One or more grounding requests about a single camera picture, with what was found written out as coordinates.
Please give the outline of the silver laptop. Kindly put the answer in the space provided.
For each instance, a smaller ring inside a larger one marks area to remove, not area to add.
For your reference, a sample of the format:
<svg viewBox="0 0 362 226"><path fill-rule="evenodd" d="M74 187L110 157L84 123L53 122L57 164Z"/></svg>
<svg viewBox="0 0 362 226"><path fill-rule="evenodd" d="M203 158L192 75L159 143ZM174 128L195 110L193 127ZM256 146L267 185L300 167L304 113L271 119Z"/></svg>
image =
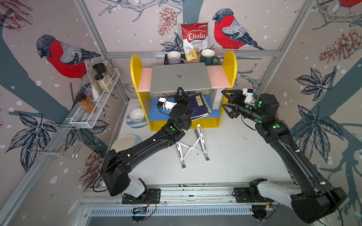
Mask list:
<svg viewBox="0 0 362 226"><path fill-rule="evenodd" d="M161 65L152 68L151 93L211 89L211 82L204 63Z"/></svg>

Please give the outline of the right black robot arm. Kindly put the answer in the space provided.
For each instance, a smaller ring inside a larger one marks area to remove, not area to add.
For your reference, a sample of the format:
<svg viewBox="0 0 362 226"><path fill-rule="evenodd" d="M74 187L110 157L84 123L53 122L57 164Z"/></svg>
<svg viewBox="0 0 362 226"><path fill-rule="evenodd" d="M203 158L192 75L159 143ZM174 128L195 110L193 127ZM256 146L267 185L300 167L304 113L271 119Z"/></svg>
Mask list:
<svg viewBox="0 0 362 226"><path fill-rule="evenodd" d="M314 223L339 209L347 194L341 187L334 187L302 154L286 124L277 119L280 106L271 94L259 96L255 105L245 102L241 90L223 90L228 103L222 104L227 115L233 119L241 116L255 122L258 134L281 157L294 176L300 190L289 189L266 179L256 179L249 184L250 193L256 197L269 198L289 208L305 223Z"/></svg>

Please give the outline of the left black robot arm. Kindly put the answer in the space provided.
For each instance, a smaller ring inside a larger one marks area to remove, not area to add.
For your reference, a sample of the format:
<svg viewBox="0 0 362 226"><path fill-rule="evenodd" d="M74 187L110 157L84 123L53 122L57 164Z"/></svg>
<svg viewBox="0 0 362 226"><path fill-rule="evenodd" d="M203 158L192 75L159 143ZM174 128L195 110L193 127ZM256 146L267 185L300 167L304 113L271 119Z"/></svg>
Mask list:
<svg viewBox="0 0 362 226"><path fill-rule="evenodd" d="M146 185L140 179L132 181L129 173L153 154L180 141L185 131L190 129L192 110L189 96L183 88L177 89L174 101L176 105L168 115L169 119L157 133L126 150L117 152L112 149L107 152L100 170L100 177L110 196L121 193L135 198L142 196L147 190Z"/></svg>

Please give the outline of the silver folding laptop stand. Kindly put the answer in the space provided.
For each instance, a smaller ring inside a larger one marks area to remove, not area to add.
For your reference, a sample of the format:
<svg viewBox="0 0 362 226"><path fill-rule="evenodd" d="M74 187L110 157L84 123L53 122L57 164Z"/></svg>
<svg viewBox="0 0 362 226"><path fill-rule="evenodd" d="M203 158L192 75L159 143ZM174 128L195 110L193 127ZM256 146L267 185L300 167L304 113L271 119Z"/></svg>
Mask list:
<svg viewBox="0 0 362 226"><path fill-rule="evenodd" d="M194 132L197 137L197 140L193 146L188 146L186 144L181 143L180 141L176 143L176 148L178 151L180 163L181 163L181 166L183 169L186 168L185 160L191 151L196 151L198 153L203 154L206 161L210 160L210 158L208 156L208 151L206 148L204 134L203 134L202 127L200 124L197 124L197 128L194 130Z"/></svg>

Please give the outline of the tall black lid spice jar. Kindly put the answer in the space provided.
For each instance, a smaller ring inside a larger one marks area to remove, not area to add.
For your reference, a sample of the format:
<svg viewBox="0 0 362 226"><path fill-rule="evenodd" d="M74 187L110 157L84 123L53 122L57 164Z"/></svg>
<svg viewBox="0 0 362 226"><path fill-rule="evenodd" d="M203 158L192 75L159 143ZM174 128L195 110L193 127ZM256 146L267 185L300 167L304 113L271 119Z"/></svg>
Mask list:
<svg viewBox="0 0 362 226"><path fill-rule="evenodd" d="M113 82L111 76L109 75L109 73L107 72L106 67L103 63L95 64L93 66L93 69L97 73L95 75L96 81L100 81L101 77L103 77L105 79L105 82L109 83L109 85L113 85L114 82Z"/></svg>

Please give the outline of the stack of dark blue books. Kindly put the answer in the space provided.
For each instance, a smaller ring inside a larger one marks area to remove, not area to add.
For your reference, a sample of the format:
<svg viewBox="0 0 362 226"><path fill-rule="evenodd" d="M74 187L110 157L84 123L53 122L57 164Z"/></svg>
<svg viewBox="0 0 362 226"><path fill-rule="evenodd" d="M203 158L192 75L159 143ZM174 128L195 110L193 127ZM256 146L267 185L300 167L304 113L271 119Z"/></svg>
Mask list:
<svg viewBox="0 0 362 226"><path fill-rule="evenodd" d="M189 104L191 108L192 121L212 114L212 109L207 103L206 98L201 93L189 96Z"/></svg>

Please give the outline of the yellow pink blue shelf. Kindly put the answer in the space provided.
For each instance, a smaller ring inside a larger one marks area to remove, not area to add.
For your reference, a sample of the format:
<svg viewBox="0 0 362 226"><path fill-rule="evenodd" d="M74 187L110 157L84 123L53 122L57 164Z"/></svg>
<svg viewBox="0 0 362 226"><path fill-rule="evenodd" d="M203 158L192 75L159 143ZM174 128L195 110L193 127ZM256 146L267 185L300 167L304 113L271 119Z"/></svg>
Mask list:
<svg viewBox="0 0 362 226"><path fill-rule="evenodd" d="M190 109L190 113L199 112L199 102L206 101L213 106L211 95L206 94L214 89L216 94L222 90L232 90L237 77L237 59L233 51L227 51L219 66L207 66L205 63L184 63L160 65L145 68L139 55L131 57L131 78L142 110L151 131L159 131L169 120L169 110L159 112L156 105L158 98L152 94L170 93L169 101L181 101Z"/></svg>

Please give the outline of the lilac mug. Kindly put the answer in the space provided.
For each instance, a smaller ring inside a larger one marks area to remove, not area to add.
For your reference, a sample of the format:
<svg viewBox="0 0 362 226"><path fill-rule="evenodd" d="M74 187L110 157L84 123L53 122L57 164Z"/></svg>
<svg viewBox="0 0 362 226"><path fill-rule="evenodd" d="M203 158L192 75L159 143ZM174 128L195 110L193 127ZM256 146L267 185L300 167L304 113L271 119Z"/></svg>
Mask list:
<svg viewBox="0 0 362 226"><path fill-rule="evenodd" d="M175 64L181 64L185 63L185 59L182 58L182 55L178 51L171 51L167 54L168 64L169 65L175 65Z"/></svg>

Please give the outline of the dark green mug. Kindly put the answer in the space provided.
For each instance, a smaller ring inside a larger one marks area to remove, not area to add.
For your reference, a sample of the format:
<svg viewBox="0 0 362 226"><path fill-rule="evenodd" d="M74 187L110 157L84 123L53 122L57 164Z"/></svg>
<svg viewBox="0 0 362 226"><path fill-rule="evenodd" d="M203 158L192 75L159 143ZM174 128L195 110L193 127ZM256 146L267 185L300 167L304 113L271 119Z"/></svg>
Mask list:
<svg viewBox="0 0 362 226"><path fill-rule="evenodd" d="M215 56L215 52L210 49L201 51L201 62L205 63L206 66L219 65L220 59Z"/></svg>

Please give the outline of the white blue striped bowl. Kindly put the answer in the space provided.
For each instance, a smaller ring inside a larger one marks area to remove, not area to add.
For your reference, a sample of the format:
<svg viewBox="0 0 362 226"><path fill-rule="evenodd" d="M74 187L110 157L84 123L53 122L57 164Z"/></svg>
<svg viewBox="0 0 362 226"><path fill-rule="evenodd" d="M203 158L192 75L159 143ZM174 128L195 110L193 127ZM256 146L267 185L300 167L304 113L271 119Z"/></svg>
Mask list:
<svg viewBox="0 0 362 226"><path fill-rule="evenodd" d="M126 118L126 124L133 129L147 126L148 123L142 108L133 109Z"/></svg>

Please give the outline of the pink cup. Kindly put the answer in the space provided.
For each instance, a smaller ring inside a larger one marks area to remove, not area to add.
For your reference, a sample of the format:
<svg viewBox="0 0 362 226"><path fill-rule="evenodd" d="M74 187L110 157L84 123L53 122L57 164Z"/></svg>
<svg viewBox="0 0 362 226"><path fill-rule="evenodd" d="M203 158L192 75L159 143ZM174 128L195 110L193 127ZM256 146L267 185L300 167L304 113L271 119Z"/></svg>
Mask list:
<svg viewBox="0 0 362 226"><path fill-rule="evenodd" d="M227 50L223 48L215 48L214 49L215 55L213 60L213 65L221 65L224 60L224 56L227 52Z"/></svg>

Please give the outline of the red Chuba chips bag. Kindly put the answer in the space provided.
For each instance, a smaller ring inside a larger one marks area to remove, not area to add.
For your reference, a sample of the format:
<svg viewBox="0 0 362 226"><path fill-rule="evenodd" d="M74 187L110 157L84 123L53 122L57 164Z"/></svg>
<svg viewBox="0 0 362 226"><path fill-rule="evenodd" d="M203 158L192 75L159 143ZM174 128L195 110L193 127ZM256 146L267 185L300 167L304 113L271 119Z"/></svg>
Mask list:
<svg viewBox="0 0 362 226"><path fill-rule="evenodd" d="M181 24L181 27L186 62L200 62L201 52L208 46L208 23Z"/></svg>

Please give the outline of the cream and blue plate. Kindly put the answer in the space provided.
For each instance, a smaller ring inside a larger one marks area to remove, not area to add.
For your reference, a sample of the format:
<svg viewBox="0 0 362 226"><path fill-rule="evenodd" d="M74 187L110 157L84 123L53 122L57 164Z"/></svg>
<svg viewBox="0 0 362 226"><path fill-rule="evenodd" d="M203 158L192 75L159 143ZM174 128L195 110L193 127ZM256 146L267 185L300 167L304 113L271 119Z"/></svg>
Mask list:
<svg viewBox="0 0 362 226"><path fill-rule="evenodd" d="M134 134L127 134L117 139L111 146L110 150L115 150L117 153L129 149L142 142L142 139Z"/></svg>

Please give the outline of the rear glass spice jar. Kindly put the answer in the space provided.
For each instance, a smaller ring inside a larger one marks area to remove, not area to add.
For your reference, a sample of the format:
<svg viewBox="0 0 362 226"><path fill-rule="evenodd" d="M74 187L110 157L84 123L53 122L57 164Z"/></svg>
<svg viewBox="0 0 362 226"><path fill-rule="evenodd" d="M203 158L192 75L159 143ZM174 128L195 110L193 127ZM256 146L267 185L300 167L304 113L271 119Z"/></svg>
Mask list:
<svg viewBox="0 0 362 226"><path fill-rule="evenodd" d="M106 68L106 72L109 74L110 77L112 77L114 74L114 68L111 65L111 63L107 60L102 61L102 63L104 64L104 66Z"/></svg>

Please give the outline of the aluminium mounting rail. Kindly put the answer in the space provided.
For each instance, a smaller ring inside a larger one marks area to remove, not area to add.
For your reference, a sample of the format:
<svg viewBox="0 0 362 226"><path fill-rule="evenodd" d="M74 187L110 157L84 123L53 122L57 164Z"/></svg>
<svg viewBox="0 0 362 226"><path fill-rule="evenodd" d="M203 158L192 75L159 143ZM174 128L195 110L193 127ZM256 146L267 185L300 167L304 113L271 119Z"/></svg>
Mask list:
<svg viewBox="0 0 362 226"><path fill-rule="evenodd" d="M291 181L272 181L283 187L288 194L297 193L300 186ZM169 184L148 185L148 189L161 189L160 206L186 206L186 205L267 205L268 203L237 203L232 192L236 187L249 187L247 182L240 183L206 183L206 184ZM273 205L279 202L271 195L263 195L265 198L273 199ZM95 193L91 188L86 189L80 199L80 205L88 206L120 206L123 195L110 196L108 192Z"/></svg>

